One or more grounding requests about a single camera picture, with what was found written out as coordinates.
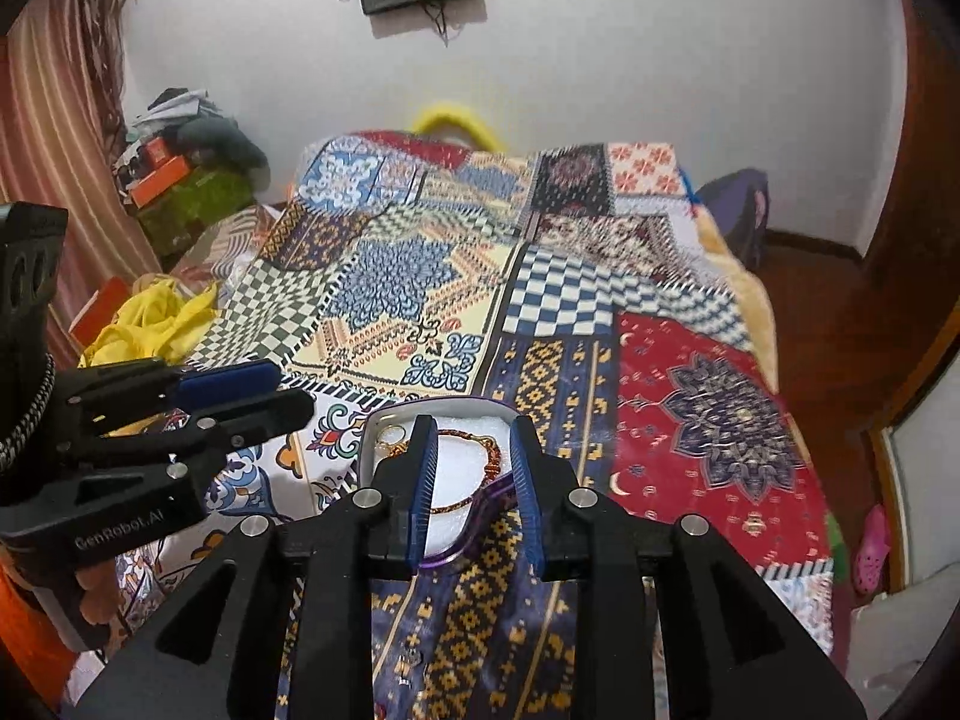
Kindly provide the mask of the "hand holding other gripper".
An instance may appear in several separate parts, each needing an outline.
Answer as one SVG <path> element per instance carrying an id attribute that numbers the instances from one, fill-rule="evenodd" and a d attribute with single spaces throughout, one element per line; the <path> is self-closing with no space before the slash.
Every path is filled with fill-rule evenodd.
<path id="1" fill-rule="evenodd" d="M 121 551 L 86 536 L 28 543 L 3 535 L 2 554 L 68 650 L 105 649 L 114 639 Z"/>

